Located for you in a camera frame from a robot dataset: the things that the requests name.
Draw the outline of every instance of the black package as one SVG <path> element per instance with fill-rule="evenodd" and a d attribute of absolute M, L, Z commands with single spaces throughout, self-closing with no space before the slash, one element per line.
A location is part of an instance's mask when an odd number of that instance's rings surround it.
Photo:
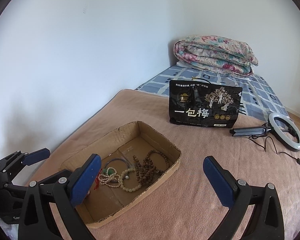
<path fill-rule="evenodd" d="M 171 123 L 231 128 L 237 121 L 242 87 L 170 80 L 169 90 Z"/>

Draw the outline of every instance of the bed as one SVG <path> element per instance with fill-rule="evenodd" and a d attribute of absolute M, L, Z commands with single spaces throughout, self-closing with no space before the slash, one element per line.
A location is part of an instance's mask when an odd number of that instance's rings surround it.
<path fill-rule="evenodd" d="M 264 152 L 247 138 L 231 137 L 225 128 L 179 125 L 176 129 L 169 122 L 169 99 L 154 95 L 155 92 L 120 91 L 58 147 L 31 180 L 39 181 L 58 172 L 67 158 L 108 132 L 129 122 L 143 121 L 180 149 L 180 167 L 151 195 L 120 217 L 98 229 L 89 228 L 97 239 L 208 239 L 227 212 L 202 170 L 203 159 L 213 155 L 237 179 L 246 179 L 254 186 L 264 187 L 268 182 L 275 185 L 282 207 L 285 239 L 292 240 L 300 230 L 300 166 L 286 155 L 276 155 L 273 149 Z M 263 122 L 240 114 L 234 127 L 258 126 Z M 278 151 L 287 151 L 276 142 Z M 287 152 L 300 158 L 300 152 Z M 52 211 L 62 236 L 70 239 L 54 204 Z M 240 239 L 251 212 L 252 207 L 234 240 Z"/>
<path fill-rule="evenodd" d="M 191 80 L 192 77 L 206 79 L 212 84 L 240 86 L 243 88 L 241 104 L 243 114 L 267 122 L 271 112 L 288 116 L 287 111 L 268 83 L 258 75 L 246 79 L 234 78 L 206 70 L 183 68 L 177 65 L 164 70 L 159 75 L 140 85 L 136 90 L 169 97 L 170 80 Z"/>

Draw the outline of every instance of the white wall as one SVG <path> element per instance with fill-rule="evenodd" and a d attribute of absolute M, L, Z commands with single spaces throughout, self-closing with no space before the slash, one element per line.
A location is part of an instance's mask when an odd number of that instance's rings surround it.
<path fill-rule="evenodd" d="M 173 64 L 173 43 L 190 34 L 250 44 L 256 73 L 300 114 L 291 0 L 13 0 L 0 16 L 0 158 L 54 150 L 119 90 Z"/>

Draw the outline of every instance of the metal screw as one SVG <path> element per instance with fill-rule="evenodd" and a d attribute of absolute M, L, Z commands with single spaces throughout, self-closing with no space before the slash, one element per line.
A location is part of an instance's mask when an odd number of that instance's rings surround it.
<path fill-rule="evenodd" d="M 239 179 L 239 180 L 238 180 L 238 184 L 241 185 L 241 186 L 245 186 L 247 183 L 246 183 L 245 180 Z"/>
<path fill-rule="evenodd" d="M 63 183 L 65 183 L 67 181 L 67 178 L 62 177 L 58 181 L 59 181 L 60 184 L 63 184 Z"/>
<path fill-rule="evenodd" d="M 34 187 L 35 185 L 37 185 L 37 182 L 34 180 L 29 183 L 30 187 Z"/>
<path fill-rule="evenodd" d="M 268 188 L 269 188 L 269 189 L 274 189 L 274 185 L 273 185 L 272 183 L 269 183 L 269 184 L 268 184 Z"/>

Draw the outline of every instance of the blue plaid bed sheet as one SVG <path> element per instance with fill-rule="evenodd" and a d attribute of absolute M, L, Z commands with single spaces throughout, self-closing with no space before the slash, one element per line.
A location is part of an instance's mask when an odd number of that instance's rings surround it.
<path fill-rule="evenodd" d="M 142 84 L 136 90 L 169 97 L 170 80 L 191 80 L 192 77 L 206 79 L 212 84 L 242 87 L 241 109 L 245 111 L 246 115 L 265 122 L 267 122 L 268 115 L 271 112 L 278 112 L 288 116 L 287 111 L 272 88 L 263 77 L 258 75 L 253 75 L 247 79 L 239 79 L 206 70 L 182 68 L 175 65 Z"/>

